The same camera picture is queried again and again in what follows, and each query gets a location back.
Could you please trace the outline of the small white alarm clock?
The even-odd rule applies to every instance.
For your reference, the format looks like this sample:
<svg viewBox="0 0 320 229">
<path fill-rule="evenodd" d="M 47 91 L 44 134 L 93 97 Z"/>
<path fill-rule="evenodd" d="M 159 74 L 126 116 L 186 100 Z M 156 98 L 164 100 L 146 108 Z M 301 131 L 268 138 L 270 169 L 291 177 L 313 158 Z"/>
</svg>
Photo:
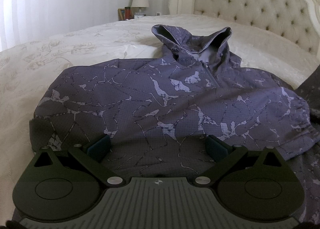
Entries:
<svg viewBox="0 0 320 229">
<path fill-rule="evenodd" d="M 145 16 L 146 16 L 146 14 L 143 14 L 143 13 L 136 13 L 136 14 L 134 15 L 134 19 L 143 18 L 143 17 L 145 17 Z"/>
</svg>

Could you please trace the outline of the white embroidered bedspread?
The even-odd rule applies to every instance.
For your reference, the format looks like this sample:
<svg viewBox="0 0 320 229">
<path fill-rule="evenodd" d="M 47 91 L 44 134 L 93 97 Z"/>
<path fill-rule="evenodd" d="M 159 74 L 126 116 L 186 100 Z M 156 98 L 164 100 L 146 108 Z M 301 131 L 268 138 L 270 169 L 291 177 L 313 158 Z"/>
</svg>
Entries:
<svg viewBox="0 0 320 229">
<path fill-rule="evenodd" d="M 156 58 L 161 43 L 152 34 L 157 24 L 179 26 L 193 35 L 210 35 L 231 27 L 232 52 L 242 66 L 274 73 L 298 87 L 319 65 L 319 60 L 291 41 L 264 29 L 202 15 L 147 16 L 118 21 L 1 52 L 1 201 L 12 192 L 31 158 L 29 120 L 54 79 L 66 68 L 93 65 L 111 59 Z"/>
</svg>

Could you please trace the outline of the red book on nightstand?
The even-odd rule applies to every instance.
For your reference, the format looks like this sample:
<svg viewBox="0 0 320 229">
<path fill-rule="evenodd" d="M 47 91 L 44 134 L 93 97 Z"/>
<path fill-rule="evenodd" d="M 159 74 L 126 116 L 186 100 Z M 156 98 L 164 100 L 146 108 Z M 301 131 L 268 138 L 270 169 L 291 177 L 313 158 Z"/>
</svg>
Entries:
<svg viewBox="0 0 320 229">
<path fill-rule="evenodd" d="M 126 21 L 131 19 L 131 7 L 119 8 L 118 18 L 120 21 Z"/>
</svg>

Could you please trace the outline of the purple marble pattern hoodie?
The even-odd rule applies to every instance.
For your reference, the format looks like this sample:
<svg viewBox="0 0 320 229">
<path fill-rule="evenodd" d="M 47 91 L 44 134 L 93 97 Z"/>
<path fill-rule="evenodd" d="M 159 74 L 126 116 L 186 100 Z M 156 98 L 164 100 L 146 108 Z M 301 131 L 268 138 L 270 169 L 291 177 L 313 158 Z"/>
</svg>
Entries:
<svg viewBox="0 0 320 229">
<path fill-rule="evenodd" d="M 241 67 L 226 27 L 206 37 L 155 25 L 157 59 L 114 59 L 65 69 L 30 121 L 33 151 L 65 150 L 107 136 L 103 165 L 125 180 L 194 179 L 215 165 L 208 137 L 250 150 L 275 147 L 298 176 L 295 217 L 319 228 L 319 70 L 298 88 Z"/>
</svg>

